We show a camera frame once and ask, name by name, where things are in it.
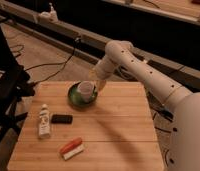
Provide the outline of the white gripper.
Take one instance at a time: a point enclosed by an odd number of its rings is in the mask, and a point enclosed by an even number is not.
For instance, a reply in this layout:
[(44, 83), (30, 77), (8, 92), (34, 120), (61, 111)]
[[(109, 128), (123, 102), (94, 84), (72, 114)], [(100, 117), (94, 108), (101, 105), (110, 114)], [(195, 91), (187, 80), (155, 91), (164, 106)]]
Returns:
[(89, 78), (96, 81), (96, 91), (100, 92), (114, 72), (114, 64), (111, 61), (100, 60), (89, 72)]

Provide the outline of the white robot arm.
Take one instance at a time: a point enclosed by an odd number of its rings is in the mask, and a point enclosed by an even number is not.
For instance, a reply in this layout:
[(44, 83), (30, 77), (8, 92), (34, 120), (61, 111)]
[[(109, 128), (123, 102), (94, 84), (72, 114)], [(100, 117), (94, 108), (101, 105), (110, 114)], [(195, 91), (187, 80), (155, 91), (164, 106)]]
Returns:
[(173, 114), (167, 171), (200, 171), (200, 92), (193, 93), (132, 54), (128, 41), (111, 40), (105, 56), (92, 69), (101, 91), (118, 66), (125, 67)]

